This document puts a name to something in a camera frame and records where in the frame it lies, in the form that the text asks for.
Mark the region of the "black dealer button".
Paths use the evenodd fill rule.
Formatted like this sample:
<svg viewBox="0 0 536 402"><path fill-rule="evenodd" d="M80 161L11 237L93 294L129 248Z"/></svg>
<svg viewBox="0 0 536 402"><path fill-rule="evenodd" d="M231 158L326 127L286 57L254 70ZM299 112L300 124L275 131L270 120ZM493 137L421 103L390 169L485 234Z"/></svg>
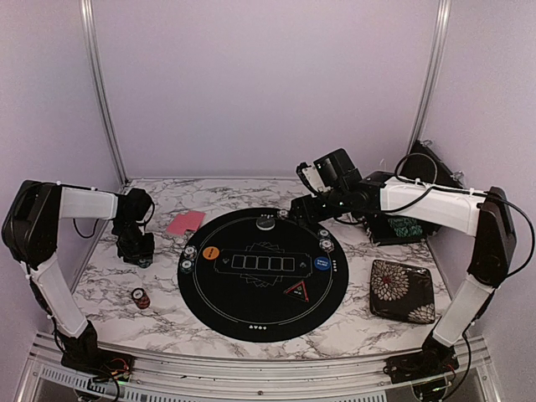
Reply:
<svg viewBox="0 0 536 402"><path fill-rule="evenodd" d="M256 220L255 224L259 230L267 231L275 228L276 220L274 217L271 216L260 216Z"/></svg>

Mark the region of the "blue small blind button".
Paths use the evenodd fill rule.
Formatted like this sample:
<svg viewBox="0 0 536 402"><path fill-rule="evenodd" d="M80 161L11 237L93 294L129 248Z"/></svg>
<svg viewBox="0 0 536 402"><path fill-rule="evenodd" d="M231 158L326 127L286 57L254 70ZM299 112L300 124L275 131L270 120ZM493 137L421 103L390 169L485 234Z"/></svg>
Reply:
<svg viewBox="0 0 536 402"><path fill-rule="evenodd" d="M314 267L319 271L330 271L332 269L332 262L326 257L317 257L314 260Z"/></svg>

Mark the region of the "red triangle all-in marker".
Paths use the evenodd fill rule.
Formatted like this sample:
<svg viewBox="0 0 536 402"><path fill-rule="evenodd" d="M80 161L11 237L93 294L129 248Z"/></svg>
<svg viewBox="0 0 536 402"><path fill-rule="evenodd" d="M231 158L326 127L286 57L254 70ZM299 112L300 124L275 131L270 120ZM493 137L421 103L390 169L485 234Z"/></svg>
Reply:
<svg viewBox="0 0 536 402"><path fill-rule="evenodd" d="M304 280L298 281L284 291L284 294L301 302L309 302L307 286Z"/></svg>

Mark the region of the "green chip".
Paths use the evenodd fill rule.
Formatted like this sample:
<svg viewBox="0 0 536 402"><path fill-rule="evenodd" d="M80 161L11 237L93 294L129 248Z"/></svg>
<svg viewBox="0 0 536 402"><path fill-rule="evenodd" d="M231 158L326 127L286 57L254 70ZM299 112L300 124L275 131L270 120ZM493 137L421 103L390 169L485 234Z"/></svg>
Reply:
<svg viewBox="0 0 536 402"><path fill-rule="evenodd" d="M330 238L331 237L331 234L328 230L326 229L320 229L318 231L318 235L321 237L321 238Z"/></svg>
<svg viewBox="0 0 536 402"><path fill-rule="evenodd" d="M187 275L193 271L194 264L191 260L182 260L179 264L179 271Z"/></svg>

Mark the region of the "orange big blind button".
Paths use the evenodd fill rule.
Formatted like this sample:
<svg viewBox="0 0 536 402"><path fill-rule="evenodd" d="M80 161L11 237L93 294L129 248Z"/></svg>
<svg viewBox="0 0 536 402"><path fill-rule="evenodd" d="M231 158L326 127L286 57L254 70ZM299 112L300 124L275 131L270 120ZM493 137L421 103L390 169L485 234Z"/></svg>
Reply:
<svg viewBox="0 0 536 402"><path fill-rule="evenodd" d="M202 252L202 256L205 260L216 260L219 255L220 250L215 246L208 246Z"/></svg>

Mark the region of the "grey chip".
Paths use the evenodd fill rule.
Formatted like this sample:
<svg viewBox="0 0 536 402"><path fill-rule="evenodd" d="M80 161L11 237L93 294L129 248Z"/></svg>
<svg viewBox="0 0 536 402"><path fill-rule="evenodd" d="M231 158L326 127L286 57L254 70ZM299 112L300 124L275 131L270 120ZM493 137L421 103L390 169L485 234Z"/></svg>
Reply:
<svg viewBox="0 0 536 402"><path fill-rule="evenodd" d="M280 219L288 219L289 218L289 211L286 209L280 209L277 212L277 215Z"/></svg>
<svg viewBox="0 0 536 402"><path fill-rule="evenodd" d="M194 260L197 256L197 249L195 246L186 246L183 250L183 258L187 260Z"/></svg>
<svg viewBox="0 0 536 402"><path fill-rule="evenodd" d="M323 251L327 253L331 253L335 249L335 245L330 239L321 239L319 241L319 246Z"/></svg>

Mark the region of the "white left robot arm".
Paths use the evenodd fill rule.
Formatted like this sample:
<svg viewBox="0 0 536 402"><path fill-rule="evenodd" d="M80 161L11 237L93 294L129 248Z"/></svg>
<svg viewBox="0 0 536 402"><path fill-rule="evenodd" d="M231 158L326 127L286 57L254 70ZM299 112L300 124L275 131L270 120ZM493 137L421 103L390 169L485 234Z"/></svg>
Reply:
<svg viewBox="0 0 536 402"><path fill-rule="evenodd" d="M33 180L21 184L2 226L3 243L37 287L59 333L78 339L89 326L60 269L59 222L111 221L118 256L127 264L146 268L152 263L154 236L145 227L154 209L151 196L139 188L118 194Z"/></svg>

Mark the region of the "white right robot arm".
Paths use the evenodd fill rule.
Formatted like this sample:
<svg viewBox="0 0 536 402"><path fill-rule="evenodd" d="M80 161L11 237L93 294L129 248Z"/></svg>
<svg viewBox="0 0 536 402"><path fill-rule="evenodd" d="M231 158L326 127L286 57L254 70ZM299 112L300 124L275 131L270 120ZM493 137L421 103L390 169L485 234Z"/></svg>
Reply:
<svg viewBox="0 0 536 402"><path fill-rule="evenodd" d="M455 236L461 256L454 260L465 261L466 270L430 333L431 344L415 356L421 374L434 374L447 361L445 348L461 338L510 274L517 236L514 206L504 189L449 187L435 177L408 178L398 167L364 176L342 148L300 163L296 175L309 191L291 207L298 219L320 222L344 214L378 214L425 221Z"/></svg>

